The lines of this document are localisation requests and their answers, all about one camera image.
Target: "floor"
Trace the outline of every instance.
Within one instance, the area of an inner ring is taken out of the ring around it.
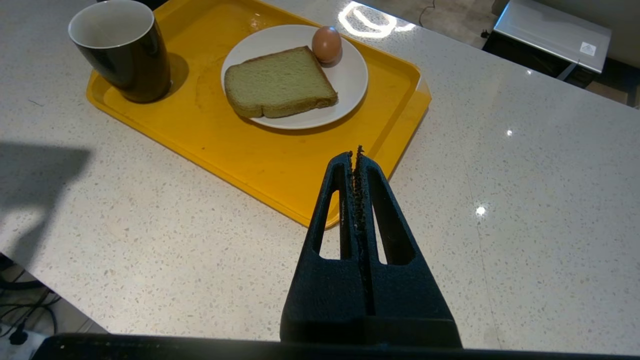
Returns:
[[[2,276],[7,281],[16,279],[22,268],[18,265],[2,272]],[[18,279],[18,282],[35,280],[29,273],[24,272]],[[28,331],[29,338],[23,345],[11,345],[9,341],[10,335],[13,333],[12,325],[20,319],[29,308],[16,309],[7,313],[12,307],[7,304],[34,304],[46,290],[43,288],[33,290],[20,291],[2,291],[0,290],[0,336],[7,333],[6,336],[0,337],[0,360],[22,360],[29,359],[33,351],[40,346],[42,340],[54,334],[53,324],[49,313],[40,308],[33,312],[28,318],[25,330]],[[49,294],[45,299],[45,303],[55,299],[57,295]],[[58,323],[58,333],[62,332],[83,332],[83,333],[107,333],[101,326],[89,319],[80,310],[69,304],[65,299],[61,299],[51,305],[51,310],[56,316]]]
[[[422,24],[427,29],[482,48],[485,39],[483,30],[491,32],[498,21],[492,14],[494,0],[358,0],[372,8],[389,13],[414,24]],[[611,81],[594,81],[587,91],[630,106],[640,104],[639,91],[633,95],[613,86]]]

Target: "stainless steel appliance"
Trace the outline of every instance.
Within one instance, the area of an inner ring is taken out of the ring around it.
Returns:
[[[533,0],[510,0],[483,50],[585,88],[602,72],[611,30]]]

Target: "appliance lid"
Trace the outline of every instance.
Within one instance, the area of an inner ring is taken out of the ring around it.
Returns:
[[[611,40],[610,29],[533,0],[510,0],[493,30],[597,73]]]

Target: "egg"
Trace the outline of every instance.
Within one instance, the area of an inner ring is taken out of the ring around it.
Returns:
[[[321,63],[332,63],[342,52],[340,33],[333,26],[323,26],[314,34],[311,50]]]

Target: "label sticker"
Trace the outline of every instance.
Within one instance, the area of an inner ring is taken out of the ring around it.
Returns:
[[[583,41],[580,46],[580,52],[593,56],[596,54],[596,47]]]

